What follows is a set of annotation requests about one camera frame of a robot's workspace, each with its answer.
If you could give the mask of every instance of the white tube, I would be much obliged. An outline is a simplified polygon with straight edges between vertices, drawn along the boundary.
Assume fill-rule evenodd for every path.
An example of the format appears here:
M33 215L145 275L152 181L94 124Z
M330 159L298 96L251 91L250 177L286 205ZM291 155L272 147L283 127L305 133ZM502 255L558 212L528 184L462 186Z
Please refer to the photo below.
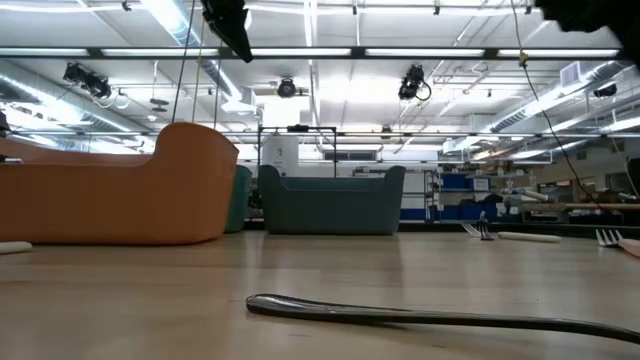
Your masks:
M535 241L546 243L559 243L562 238L553 235L538 235L538 234L525 234L525 233L512 233L512 232L499 232L498 237L504 240L521 240L521 241Z
M12 254L17 252L30 251L33 246L28 242L0 242L0 254Z

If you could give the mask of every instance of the white bar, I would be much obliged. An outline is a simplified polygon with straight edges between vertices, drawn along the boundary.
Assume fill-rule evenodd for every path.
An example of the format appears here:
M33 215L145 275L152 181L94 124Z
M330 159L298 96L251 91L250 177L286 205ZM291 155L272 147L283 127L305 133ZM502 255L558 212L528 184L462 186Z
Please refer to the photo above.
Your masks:
M274 49L251 49L254 56L349 56L351 49L331 49L331 48L274 48Z
M619 49L544 49L544 50L527 50L524 52L530 58L536 57L585 57L585 58L609 58L618 55ZM499 50L498 57L515 57L520 56L520 50L508 49Z
M105 56L183 56L184 48L174 49L103 49L102 53ZM200 55L200 49L189 48L187 49L187 56ZM218 55L217 49L202 49L202 56L216 56Z
M367 49L365 54L369 56L431 56L431 57L478 57L484 55L484 49L394 49L378 48Z
M4 56L89 56L87 49L57 49L57 48L3 48L0 55Z

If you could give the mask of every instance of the ceiling pipe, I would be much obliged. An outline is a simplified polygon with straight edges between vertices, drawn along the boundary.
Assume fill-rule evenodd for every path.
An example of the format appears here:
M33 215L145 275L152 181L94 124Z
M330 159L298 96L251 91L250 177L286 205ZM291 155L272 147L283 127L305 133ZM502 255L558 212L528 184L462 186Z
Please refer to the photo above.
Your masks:
M515 109L510 109L498 114L495 120L485 126L478 132L500 132L516 123L528 120L554 106L560 105L576 95L591 91L598 88L616 76L623 70L633 66L629 63L609 61L603 63L593 70L589 71L585 76L581 77L579 82L565 88L557 83L551 89L538 94L538 99L534 95L529 96L522 104ZM477 136L460 138L445 142L445 152L460 151L480 141Z
M0 73L1 83L4 83L5 86L20 89L22 92L30 93L34 98L38 99L37 104L47 105L50 108L64 106L62 110L68 110L64 112L71 116L77 115L85 120L99 121L120 131L149 131L147 127L110 110L93 106L91 100L54 85L44 78L8 61L0 60L0 69L2 69Z

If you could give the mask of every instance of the ceiling-mounted camera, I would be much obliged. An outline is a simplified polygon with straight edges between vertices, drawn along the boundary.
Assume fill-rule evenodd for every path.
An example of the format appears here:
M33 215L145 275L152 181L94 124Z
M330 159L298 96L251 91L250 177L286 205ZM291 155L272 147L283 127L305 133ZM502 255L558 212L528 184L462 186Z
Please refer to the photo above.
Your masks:
M109 79L98 76L96 73L84 69L80 64L69 63L62 79L72 85L80 85L80 88L86 90L91 96L98 99L107 99L111 96L111 86Z
M283 99L290 99L296 95L296 85L293 83L293 78L285 77L278 86L278 96Z
M423 86L429 91L428 96L419 97L418 92ZM431 87L424 81L422 65L411 65L411 68L407 71L407 75L402 79L398 97L400 100L411 100L415 98L421 101L427 101L431 98Z

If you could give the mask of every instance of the black object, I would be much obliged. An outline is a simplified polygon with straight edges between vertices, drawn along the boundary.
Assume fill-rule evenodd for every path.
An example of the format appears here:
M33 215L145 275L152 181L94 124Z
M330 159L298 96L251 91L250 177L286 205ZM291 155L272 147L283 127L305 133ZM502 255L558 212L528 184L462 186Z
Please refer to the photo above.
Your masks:
M124 0L122 2L122 9L126 12L131 11L131 6L129 6L129 0Z
M290 77L283 78L278 86L278 96L283 99L290 99L296 95L296 85Z
M244 62L251 62L253 54L249 37L244 28L249 10L243 0L200 0L204 7L202 16L209 29L238 54Z
M426 98L419 98L418 91L424 85L429 90L429 96ZM431 87L424 81L424 70L422 65L411 65L407 75L402 79L400 85L400 91L398 91L398 97L400 100L411 100L417 98L418 100L427 101L431 98Z
M616 339L640 345L640 333L638 332L576 320L342 305L274 294L250 296L247 298L246 304L247 310L252 313L290 319L362 325L403 323L557 331Z
M602 89L594 90L593 96L597 98L603 98L603 97L611 97L617 93L618 93L618 86L616 84L611 84Z
M88 91L95 98L107 99L111 96L109 79L82 68L80 64L68 63L62 79L71 85L80 84L83 90Z
M640 65L640 2L627 0L536 0L545 20L562 31L593 32L604 26L616 35L625 55Z
M287 126L287 132L309 132L309 125L292 125Z
M382 125L382 131L381 131L381 132L383 132L383 133L390 133L390 132L393 132L393 131L391 130L391 126L389 126L389 125ZM391 136L380 136L380 139L382 139L382 140L389 140L389 139L391 139Z
M7 122L7 115L0 110L0 137L4 137L6 131L11 131L11 127Z

